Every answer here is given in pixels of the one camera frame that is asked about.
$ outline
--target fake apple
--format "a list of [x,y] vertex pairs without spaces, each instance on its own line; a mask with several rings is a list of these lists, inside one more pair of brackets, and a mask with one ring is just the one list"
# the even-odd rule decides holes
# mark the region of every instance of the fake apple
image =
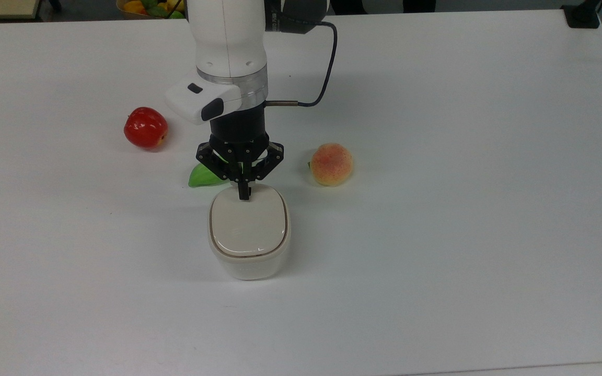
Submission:
[[124,124],[124,136],[137,147],[150,150],[162,145],[169,133],[167,120],[150,107],[132,111]]

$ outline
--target peach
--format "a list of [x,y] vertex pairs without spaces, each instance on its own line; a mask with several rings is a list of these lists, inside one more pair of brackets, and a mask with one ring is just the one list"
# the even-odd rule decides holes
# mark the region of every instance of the peach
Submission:
[[313,178],[321,185],[341,184],[350,176],[352,168],[352,155],[337,143],[321,145],[310,160]]

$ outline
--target fruit bowl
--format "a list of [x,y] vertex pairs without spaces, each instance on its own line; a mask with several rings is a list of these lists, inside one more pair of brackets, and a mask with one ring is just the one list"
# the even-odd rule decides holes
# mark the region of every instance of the fruit bowl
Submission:
[[[120,12],[122,13],[122,17],[124,19],[163,19],[164,17],[155,17],[154,15],[149,14],[139,14],[136,12],[128,11],[126,9],[125,4],[132,2],[133,0],[115,0],[115,6],[118,7]],[[170,0],[169,3],[175,4],[175,0]],[[178,9],[182,9],[182,13],[184,13],[184,3],[181,4],[182,7],[178,7]]]

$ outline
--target cable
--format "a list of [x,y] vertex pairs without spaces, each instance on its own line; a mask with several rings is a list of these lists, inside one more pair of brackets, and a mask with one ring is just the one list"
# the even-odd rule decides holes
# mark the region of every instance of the cable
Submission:
[[280,14],[282,16],[282,18],[287,19],[287,21],[291,21],[294,22],[295,24],[301,24],[301,25],[312,25],[312,26],[327,26],[328,28],[331,28],[331,30],[334,33],[334,43],[331,49],[331,58],[329,59],[329,66],[327,67],[327,75],[325,76],[325,82],[324,84],[322,84],[322,90],[320,91],[320,95],[317,97],[316,100],[307,103],[307,102],[297,102],[296,100],[267,100],[265,103],[266,105],[299,105],[300,107],[313,107],[313,105],[316,105],[320,102],[320,100],[322,100],[322,97],[325,96],[325,92],[327,91],[327,85],[329,83],[329,77],[331,76],[331,69],[334,66],[334,59],[336,58],[336,49],[338,47],[339,44],[339,32],[336,29],[336,26],[330,22],[327,21],[306,21],[304,19],[297,19],[294,18],[292,16],[289,16],[287,14],[284,14],[282,12],[282,10],[280,10],[277,6],[275,6],[274,3],[272,2],[268,2],[269,5],[275,9],[276,12],[278,12],[278,14]]
[[182,3],[182,0],[177,0],[176,5],[173,6],[173,9],[170,10],[169,14],[167,14],[167,16],[164,18],[169,19],[171,17],[171,14],[173,14],[173,12],[175,12],[175,10],[178,8],[178,5],[180,5],[180,3]]

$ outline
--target table surface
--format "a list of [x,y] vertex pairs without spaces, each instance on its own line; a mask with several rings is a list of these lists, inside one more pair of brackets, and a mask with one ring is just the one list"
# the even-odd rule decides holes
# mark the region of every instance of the table surface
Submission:
[[0,0],[0,18],[34,18],[39,0]]
[[[0,374],[336,374],[602,362],[602,28],[560,10],[332,17],[325,99],[268,109],[291,259],[208,248],[210,135],[164,104],[183,20],[0,24]],[[29,49],[29,41],[35,48]],[[330,31],[267,34],[269,99],[311,100]],[[122,135],[141,105],[158,152]],[[335,188],[306,162],[339,142]]]
[[602,376],[602,363],[496,369],[490,371],[433,373],[434,376],[596,376],[597,374]]

